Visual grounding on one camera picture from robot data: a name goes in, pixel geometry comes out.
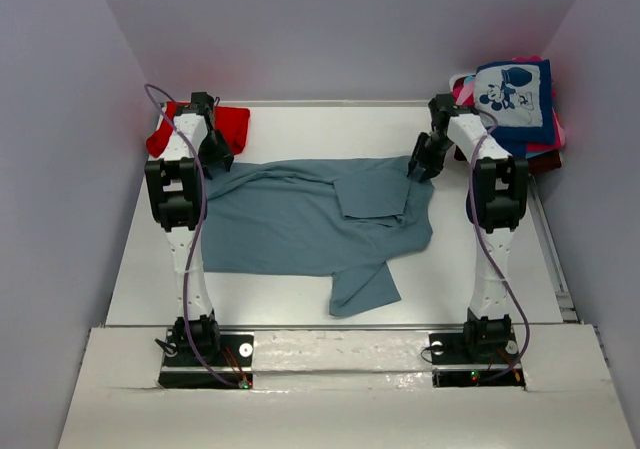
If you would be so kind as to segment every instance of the purple-gray wall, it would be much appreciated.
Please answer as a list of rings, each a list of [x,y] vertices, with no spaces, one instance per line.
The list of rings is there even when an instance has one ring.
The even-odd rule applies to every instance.
[[[54,448],[113,290],[150,119],[104,0],[0,0],[0,34],[0,447]]]
[[[574,0],[107,0],[147,77],[179,97],[424,99],[540,53]]]
[[[545,55],[567,128],[564,167],[540,181],[578,312],[600,328],[640,445],[639,0],[576,0]]]

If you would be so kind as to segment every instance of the red cloth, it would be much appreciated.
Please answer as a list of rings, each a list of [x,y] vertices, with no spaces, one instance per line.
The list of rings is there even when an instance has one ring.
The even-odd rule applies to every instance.
[[[165,113],[172,121],[177,107],[175,102],[167,103]],[[251,115],[249,109],[216,106],[214,111],[216,129],[222,133],[224,140],[227,141],[231,148],[231,152],[240,154],[247,144],[249,117]],[[164,152],[167,144],[169,144],[171,131],[171,126],[163,119],[158,130],[147,139],[146,145],[149,154],[153,157],[159,157]]]

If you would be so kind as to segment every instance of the teal fabric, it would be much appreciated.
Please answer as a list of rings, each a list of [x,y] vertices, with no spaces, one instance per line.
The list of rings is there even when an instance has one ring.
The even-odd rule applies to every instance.
[[[423,250],[430,182],[408,157],[298,160],[210,168],[205,271],[333,277],[330,314],[400,300],[386,261]]]

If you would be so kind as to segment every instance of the folded fabric flap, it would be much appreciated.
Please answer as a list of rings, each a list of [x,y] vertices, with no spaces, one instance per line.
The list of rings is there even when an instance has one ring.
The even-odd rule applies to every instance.
[[[333,182],[343,217],[386,222],[404,214],[410,185],[406,174],[396,169],[363,171]]]
[[[387,263],[333,274],[329,314],[348,317],[401,300]]]

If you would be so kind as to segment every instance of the stacked fabric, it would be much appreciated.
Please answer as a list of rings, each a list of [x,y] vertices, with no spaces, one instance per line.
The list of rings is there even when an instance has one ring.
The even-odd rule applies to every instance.
[[[529,159],[532,174],[561,167],[565,134],[553,107],[548,60],[535,56],[494,62],[452,82],[456,103],[492,114],[498,121],[494,138],[514,156]],[[483,122],[492,125],[486,116]]]

